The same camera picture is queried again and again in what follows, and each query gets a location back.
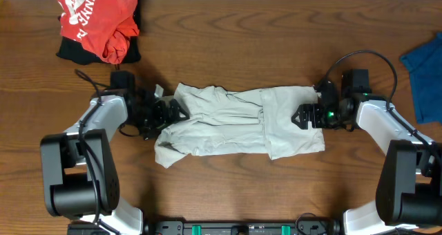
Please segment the beige t-shirt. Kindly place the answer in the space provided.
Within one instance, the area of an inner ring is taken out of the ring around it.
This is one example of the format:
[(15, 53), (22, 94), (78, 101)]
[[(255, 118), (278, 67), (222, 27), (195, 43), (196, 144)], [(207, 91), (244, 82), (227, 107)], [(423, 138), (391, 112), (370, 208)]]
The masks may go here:
[(162, 130), (155, 141), (155, 161), (165, 168), (187, 155), (261, 153), (276, 160), (325, 149), (321, 129), (302, 130), (291, 121), (301, 104), (317, 103), (311, 86), (234, 92), (179, 84), (174, 98), (189, 118)]

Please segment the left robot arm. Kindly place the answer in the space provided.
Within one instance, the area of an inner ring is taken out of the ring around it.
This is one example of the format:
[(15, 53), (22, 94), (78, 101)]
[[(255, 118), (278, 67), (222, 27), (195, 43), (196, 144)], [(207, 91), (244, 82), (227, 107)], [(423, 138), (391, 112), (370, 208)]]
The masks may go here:
[(80, 119), (40, 143), (44, 202), (51, 216), (71, 221), (68, 234), (144, 233), (141, 209), (120, 194), (110, 142), (125, 124), (145, 140), (189, 114), (158, 86), (152, 95), (134, 87), (97, 91)]

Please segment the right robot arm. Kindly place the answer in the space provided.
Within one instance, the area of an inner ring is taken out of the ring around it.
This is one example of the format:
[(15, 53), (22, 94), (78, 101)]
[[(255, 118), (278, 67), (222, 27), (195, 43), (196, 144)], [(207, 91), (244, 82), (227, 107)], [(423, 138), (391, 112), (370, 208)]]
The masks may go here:
[(362, 129), (385, 154), (374, 201), (343, 214), (344, 234), (411, 234), (441, 225), (441, 145), (422, 135), (367, 83), (317, 87), (316, 104), (301, 104), (291, 121), (302, 130)]

